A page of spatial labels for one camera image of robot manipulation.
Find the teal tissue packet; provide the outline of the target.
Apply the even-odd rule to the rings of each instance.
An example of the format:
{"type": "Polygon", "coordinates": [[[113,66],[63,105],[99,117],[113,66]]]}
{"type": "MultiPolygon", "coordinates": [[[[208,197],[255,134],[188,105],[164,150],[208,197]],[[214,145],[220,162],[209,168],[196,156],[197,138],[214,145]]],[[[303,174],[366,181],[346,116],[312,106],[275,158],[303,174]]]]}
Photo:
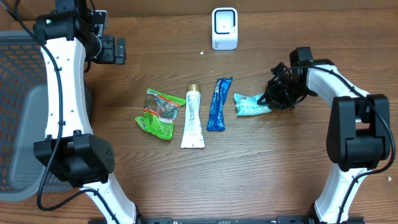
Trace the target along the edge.
{"type": "Polygon", "coordinates": [[[269,113],[271,109],[267,105],[257,104],[262,93],[254,96],[245,96],[239,93],[234,94],[236,102],[237,116],[255,116],[259,114],[269,113]]]}

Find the green snack packet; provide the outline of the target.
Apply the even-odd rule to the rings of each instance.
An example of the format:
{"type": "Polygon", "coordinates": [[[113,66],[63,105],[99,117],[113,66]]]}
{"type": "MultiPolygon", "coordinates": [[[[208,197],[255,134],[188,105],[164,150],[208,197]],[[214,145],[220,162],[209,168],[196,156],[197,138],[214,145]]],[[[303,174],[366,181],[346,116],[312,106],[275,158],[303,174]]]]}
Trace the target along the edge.
{"type": "Polygon", "coordinates": [[[185,104],[184,98],[148,88],[143,109],[144,114],[137,116],[135,121],[142,130],[158,138],[171,140],[178,112],[185,104]]]}

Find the blue snack packet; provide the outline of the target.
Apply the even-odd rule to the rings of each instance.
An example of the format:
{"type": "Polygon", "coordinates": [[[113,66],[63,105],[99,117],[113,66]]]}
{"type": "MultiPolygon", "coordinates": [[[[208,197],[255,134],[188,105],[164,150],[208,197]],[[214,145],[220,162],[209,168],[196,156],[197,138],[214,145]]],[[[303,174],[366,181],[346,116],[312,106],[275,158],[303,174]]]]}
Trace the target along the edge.
{"type": "Polygon", "coordinates": [[[232,82],[232,77],[217,79],[210,105],[209,119],[206,127],[207,131],[225,130],[223,107],[226,103],[229,88],[232,82]]]}

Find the white tube gold cap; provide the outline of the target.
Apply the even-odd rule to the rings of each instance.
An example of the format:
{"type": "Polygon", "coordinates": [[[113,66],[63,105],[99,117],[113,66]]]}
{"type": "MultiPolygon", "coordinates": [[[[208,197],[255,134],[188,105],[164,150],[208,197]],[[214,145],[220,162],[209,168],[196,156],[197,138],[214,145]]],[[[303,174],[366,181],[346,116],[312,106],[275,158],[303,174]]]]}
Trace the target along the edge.
{"type": "Polygon", "coordinates": [[[201,93],[197,84],[189,84],[186,92],[185,124],[182,149],[204,149],[205,141],[200,121],[201,93]]]}

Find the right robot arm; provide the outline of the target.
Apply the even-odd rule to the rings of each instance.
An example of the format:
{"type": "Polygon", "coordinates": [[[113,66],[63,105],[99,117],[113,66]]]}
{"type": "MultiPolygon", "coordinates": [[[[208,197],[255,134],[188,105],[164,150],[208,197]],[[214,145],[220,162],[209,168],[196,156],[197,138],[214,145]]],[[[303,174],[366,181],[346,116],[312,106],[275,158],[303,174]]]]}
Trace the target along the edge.
{"type": "Polygon", "coordinates": [[[289,60],[289,66],[281,62],[271,69],[273,77],[257,103],[286,110],[307,96],[319,96],[331,108],[326,151],[332,165],[326,184],[309,214],[292,221],[364,223],[348,215],[355,195],[366,177],[386,171],[396,156],[389,100],[356,87],[331,60],[315,60],[310,47],[297,47],[289,60]]]}

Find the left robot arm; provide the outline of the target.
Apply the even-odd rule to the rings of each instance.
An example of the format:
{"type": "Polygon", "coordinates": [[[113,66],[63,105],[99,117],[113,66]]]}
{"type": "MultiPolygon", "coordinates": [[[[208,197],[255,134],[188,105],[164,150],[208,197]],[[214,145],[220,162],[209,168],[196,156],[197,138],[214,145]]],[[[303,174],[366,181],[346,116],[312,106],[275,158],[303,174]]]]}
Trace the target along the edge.
{"type": "Polygon", "coordinates": [[[48,119],[45,139],[34,144],[45,173],[87,194],[106,223],[137,223],[136,205],[114,174],[111,144],[93,134],[84,73],[92,63],[122,65],[125,41],[104,33],[105,10],[91,1],[57,1],[55,9],[34,24],[45,62],[48,119]]]}

